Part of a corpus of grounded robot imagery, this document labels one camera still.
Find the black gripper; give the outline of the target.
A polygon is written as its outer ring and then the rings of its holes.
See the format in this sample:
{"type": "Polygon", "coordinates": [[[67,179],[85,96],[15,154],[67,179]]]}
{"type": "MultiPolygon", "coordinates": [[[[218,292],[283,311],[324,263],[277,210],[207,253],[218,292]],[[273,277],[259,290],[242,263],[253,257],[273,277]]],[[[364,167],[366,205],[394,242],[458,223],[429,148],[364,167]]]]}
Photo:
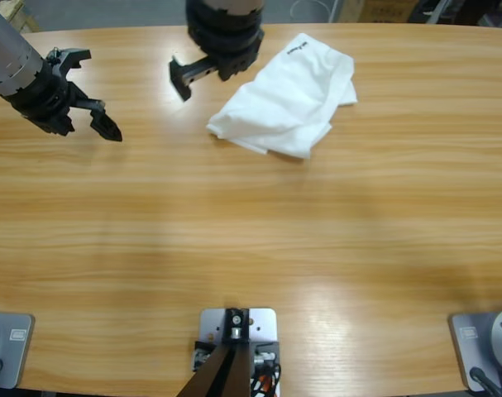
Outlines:
{"type": "Polygon", "coordinates": [[[170,82],[184,102],[194,81],[216,71],[227,81],[256,61],[264,38],[263,9],[262,1],[186,2],[189,36],[207,56],[187,65],[172,57],[170,82]]]}
{"type": "Polygon", "coordinates": [[[74,83],[61,74],[54,74],[49,64],[43,64],[35,79],[26,88],[19,88],[14,94],[5,96],[27,120],[47,133],[67,136],[74,132],[71,107],[89,110],[90,126],[105,140],[122,142],[122,132],[107,115],[105,103],[88,96],[74,83]]]}

